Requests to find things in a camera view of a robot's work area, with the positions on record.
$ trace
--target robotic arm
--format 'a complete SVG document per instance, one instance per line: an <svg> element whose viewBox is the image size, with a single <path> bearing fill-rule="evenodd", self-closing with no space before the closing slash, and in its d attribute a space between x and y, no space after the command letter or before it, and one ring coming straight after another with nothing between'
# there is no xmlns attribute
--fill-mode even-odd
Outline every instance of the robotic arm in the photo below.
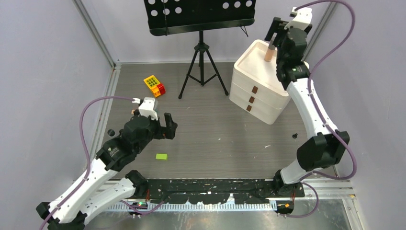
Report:
<svg viewBox="0 0 406 230"><path fill-rule="evenodd" d="M118 201L133 195L142 196L147 191L146 179L135 170L103 192L91 196L107 180L115 176L124 166L132 162L152 139L173 139L178 125L171 114L165 113L166 127L160 125L155 98L134 99L138 110L120 134L106 141L91 162L90 175L85 172L80 178L86 182L54 213L48 221L48 229L82 230L95 216ZM43 202L36 210L42 219L80 183L78 179L66 192L52 202Z"/></svg>
<svg viewBox="0 0 406 230"><path fill-rule="evenodd" d="M301 178L310 172L338 164L345 151L344 146L323 124L313 105L311 95L319 105L328 125L345 143L348 144L350 141L348 133L340 132L326 114L314 90L313 81L310 82L312 91L309 93L310 71L309 65L303 61L303 55L307 47L306 37L312 28L310 24L312 10L302 8L296 11L295 9L294 7L291 12L291 16L294 16L291 22L274 18L265 38L270 41L276 34L272 43L278 49L276 75L296 104L308 138L308 141L297 150L297 159L289 166L278 170L273 178L275 193L283 196L291 193L298 186Z"/></svg>

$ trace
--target building block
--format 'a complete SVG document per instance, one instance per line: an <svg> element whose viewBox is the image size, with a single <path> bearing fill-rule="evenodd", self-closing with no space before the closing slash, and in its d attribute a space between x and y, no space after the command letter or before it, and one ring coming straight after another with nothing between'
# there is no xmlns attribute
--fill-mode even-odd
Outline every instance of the building block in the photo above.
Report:
<svg viewBox="0 0 406 230"><path fill-rule="evenodd" d="M166 92L164 85L158 81L155 75L151 75L145 78L144 82L155 97L159 97L160 95L163 95Z"/></svg>
<svg viewBox="0 0 406 230"><path fill-rule="evenodd" d="M162 154L162 153L157 153L155 159L166 161L168 159L168 155L167 154Z"/></svg>

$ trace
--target tripod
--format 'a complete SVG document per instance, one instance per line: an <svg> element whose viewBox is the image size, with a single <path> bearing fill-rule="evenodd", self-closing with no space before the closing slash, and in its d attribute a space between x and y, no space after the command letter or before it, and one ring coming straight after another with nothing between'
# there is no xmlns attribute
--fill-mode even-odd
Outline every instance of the tripod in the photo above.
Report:
<svg viewBox="0 0 406 230"><path fill-rule="evenodd" d="M188 82L189 78L197 81L198 83L200 83L201 86L204 86L211 79L213 79L215 77L218 77L218 79L220 80L220 83L221 83L221 85L222 85L222 87L224 89L224 93L226 95L228 95L228 92L226 90L226 87L224 86L223 80L221 80L220 73L218 72L217 67L215 66L215 63L213 61L213 58L210 55L209 46L206 43L204 43L204 41L203 41L203 31L199 31L199 43L197 44L197 46L194 47L194 50L195 50L195 52L194 52L194 55L193 55L193 58L192 58L192 62L191 62L191 65L189 66L189 71L186 74L185 82L183 83L182 90L181 90L178 98L179 99L182 98L183 91L185 90L186 83ZM200 80L197 80L194 76L190 75L190 73L192 71L192 68L193 68L194 61L196 60L196 56L197 56L198 52L200 52L200 55L199 55ZM207 52L207 55L209 56L210 62L213 65L214 71L216 72L216 74L213 75L211 78L209 78L207 81L204 81L204 70L203 70L204 69L203 54L205 52Z"/></svg>

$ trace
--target plastic storage box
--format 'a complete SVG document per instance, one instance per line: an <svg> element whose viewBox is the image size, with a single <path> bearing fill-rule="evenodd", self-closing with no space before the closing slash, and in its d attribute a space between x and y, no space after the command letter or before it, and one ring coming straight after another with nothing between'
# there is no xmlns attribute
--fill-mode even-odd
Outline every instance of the plastic storage box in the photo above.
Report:
<svg viewBox="0 0 406 230"><path fill-rule="evenodd" d="M276 54L271 62L264 60L268 43L255 40L234 64L230 100L271 125L290 100L276 77Z"/></svg>

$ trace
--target black metal plate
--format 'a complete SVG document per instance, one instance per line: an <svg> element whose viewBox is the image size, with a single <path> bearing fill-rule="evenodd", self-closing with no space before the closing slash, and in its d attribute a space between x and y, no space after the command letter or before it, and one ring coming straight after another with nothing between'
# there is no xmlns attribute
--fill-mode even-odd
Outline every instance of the black metal plate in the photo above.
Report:
<svg viewBox="0 0 406 230"><path fill-rule="evenodd" d="M148 180L148 184L152 203L165 200L171 204L184 204L186 201L191 204L223 204L230 194L233 194L236 204L265 204L269 203L267 197L290 198L275 195L272 181L265 179ZM296 188L296 197L304 197L301 187Z"/></svg>
<svg viewBox="0 0 406 230"><path fill-rule="evenodd" d="M172 35L193 31L213 30L236 26L248 26L254 23L255 2L248 7L249 0L153 0L149 4L144 0L148 15L149 31L152 35Z"/></svg>

